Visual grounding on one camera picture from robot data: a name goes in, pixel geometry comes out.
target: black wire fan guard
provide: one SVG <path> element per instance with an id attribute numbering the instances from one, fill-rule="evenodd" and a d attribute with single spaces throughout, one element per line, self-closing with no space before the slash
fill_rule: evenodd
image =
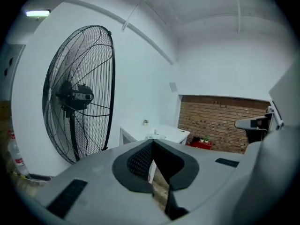
<path id="1" fill-rule="evenodd" d="M 113 40 L 106 28 L 80 28 L 56 52 L 45 79 L 43 115 L 54 147 L 69 163 L 107 149 L 114 83 Z"/>

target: fluorescent light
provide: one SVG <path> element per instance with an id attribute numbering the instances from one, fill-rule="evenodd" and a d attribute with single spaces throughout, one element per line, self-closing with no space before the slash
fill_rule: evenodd
<path id="1" fill-rule="evenodd" d="M 40 11 L 27 11 L 26 16 L 28 17 L 47 17 L 50 14 L 48 10 Z"/>

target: plastic bottle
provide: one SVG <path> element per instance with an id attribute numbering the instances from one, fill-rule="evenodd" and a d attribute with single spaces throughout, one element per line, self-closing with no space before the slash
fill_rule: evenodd
<path id="1" fill-rule="evenodd" d="M 13 132 L 10 135 L 10 142 L 8 144 L 7 149 L 9 151 L 10 156 L 11 156 L 12 160 L 14 161 L 15 166 L 18 169 L 19 173 L 24 176 L 29 175 L 29 171 L 27 170 L 27 167 L 26 167 L 26 165 L 23 161 L 23 158 L 20 154 L 17 142 L 15 140 L 15 134 Z"/>

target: red box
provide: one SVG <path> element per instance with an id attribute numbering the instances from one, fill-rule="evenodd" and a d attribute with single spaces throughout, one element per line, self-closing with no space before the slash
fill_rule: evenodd
<path id="1" fill-rule="evenodd" d="M 202 149 L 208 149 L 210 150 L 211 149 L 211 141 L 209 141 L 208 143 L 205 143 L 205 142 L 193 142 L 191 144 L 188 144 L 188 146 L 191 146 L 191 147 L 194 147 L 194 148 L 202 148 Z"/>

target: white desk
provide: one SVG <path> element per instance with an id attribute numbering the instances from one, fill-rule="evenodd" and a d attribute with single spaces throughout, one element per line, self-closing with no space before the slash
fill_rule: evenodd
<path id="1" fill-rule="evenodd" d="M 188 131 L 163 124 L 149 124 L 148 126 L 143 126 L 134 123 L 124 123 L 120 127 L 120 146 L 145 140 L 146 136 L 152 134 L 154 130 L 156 130 L 158 134 L 164 135 L 166 140 L 183 145 L 186 144 L 188 135 L 190 134 Z M 150 167 L 150 183 L 153 181 L 155 170 L 156 164 L 153 161 Z"/>

